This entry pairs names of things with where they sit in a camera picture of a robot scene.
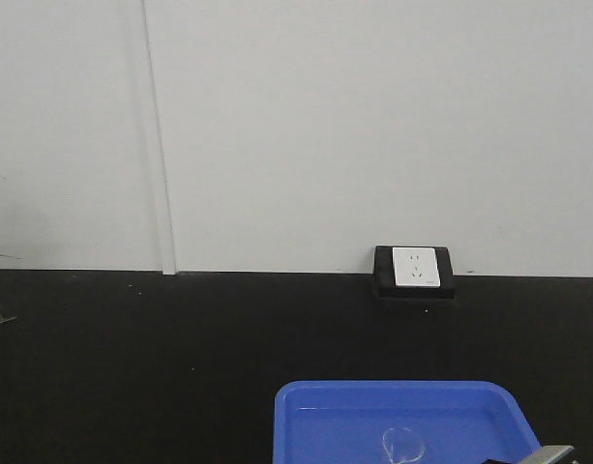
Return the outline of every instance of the wall socket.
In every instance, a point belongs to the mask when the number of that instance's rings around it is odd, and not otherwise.
[[[451,257],[444,246],[377,246],[373,280],[380,298],[455,296]]]
[[[398,287],[440,286],[438,261],[431,247],[394,246],[393,269]]]

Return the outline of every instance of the metal object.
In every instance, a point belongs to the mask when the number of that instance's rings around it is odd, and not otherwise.
[[[574,447],[547,446],[537,449],[528,457],[522,459],[518,464],[579,464],[574,459]]]

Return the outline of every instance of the white outlet plate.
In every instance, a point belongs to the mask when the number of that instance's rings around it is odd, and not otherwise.
[[[423,246],[393,248],[393,269],[398,287],[439,287],[435,249]]]

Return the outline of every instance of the blue plastic tray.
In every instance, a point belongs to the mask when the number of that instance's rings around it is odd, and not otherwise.
[[[541,447],[513,397],[488,382],[294,382],[277,393],[274,464],[389,464],[392,427],[422,438],[415,464],[518,462]]]

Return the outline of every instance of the black countertop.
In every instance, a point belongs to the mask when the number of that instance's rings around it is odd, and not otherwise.
[[[271,463],[293,380],[487,380],[593,463],[593,278],[0,271],[0,463]]]

